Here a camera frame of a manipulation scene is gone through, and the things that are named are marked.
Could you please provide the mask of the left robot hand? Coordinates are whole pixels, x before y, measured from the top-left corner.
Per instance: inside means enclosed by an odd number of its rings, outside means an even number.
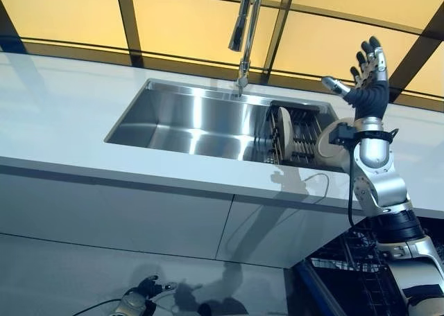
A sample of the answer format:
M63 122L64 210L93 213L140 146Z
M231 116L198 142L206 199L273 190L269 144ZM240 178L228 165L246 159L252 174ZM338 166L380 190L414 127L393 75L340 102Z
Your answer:
M145 298L152 299L163 292L172 291L177 288L178 284L175 282L161 284L157 282L158 279L158 275L146 277L136 287L136 291Z

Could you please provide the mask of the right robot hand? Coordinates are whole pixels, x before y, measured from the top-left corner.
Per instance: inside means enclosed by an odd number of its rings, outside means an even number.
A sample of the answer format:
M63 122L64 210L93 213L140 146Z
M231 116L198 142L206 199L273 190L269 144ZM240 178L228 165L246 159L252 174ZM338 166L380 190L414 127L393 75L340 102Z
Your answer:
M348 86L332 76L321 79L324 87L340 96L355 109L355 119L382 119L389 103L389 77L386 56L379 40L372 36L361 43L356 54L358 66L350 67L354 86Z

